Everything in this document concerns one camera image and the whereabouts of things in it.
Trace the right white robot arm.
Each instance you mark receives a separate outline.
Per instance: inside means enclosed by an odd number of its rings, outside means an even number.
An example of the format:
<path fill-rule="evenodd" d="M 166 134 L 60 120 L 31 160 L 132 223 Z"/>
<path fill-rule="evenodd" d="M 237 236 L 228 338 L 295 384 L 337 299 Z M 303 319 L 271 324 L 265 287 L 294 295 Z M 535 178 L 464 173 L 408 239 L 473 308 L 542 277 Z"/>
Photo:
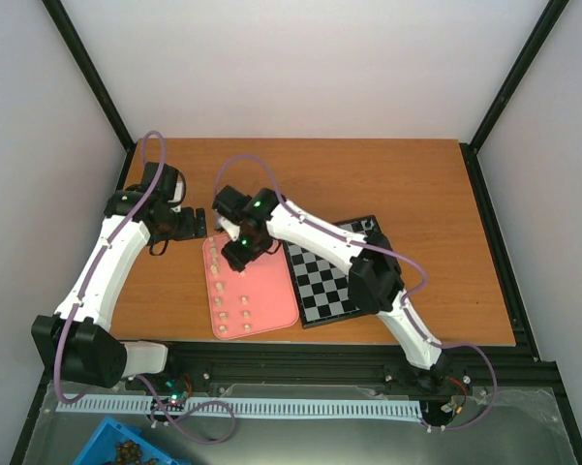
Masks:
<path fill-rule="evenodd" d="M 413 384 L 430 393 L 442 386 L 447 355 L 414 311 L 402 279 L 402 258 L 385 235 L 341 229 L 268 188 L 251 197 L 227 185 L 215 195 L 212 208 L 230 237 L 222 256 L 232 270 L 244 270 L 274 241 L 290 242 L 328 261 L 348 279 L 351 303 L 377 316 L 398 341 L 414 373 Z"/>

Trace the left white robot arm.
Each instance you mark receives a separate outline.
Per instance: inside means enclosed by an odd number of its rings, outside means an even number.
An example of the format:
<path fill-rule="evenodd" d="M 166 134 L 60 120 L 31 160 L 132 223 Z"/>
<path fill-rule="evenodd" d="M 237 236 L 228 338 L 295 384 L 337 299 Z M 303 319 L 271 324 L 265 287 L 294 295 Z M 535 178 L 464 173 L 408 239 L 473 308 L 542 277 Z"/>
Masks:
<path fill-rule="evenodd" d="M 140 182 L 108 199 L 95 247 L 65 299 L 31 327 L 35 346 L 55 382 L 111 388 L 147 374 L 158 388 L 175 388 L 182 366 L 168 347 L 121 342 L 110 333 L 117 299 L 142 250 L 163 255 L 173 241 L 204 235 L 197 213 L 183 206 L 187 183 L 175 167 L 147 162 Z"/>

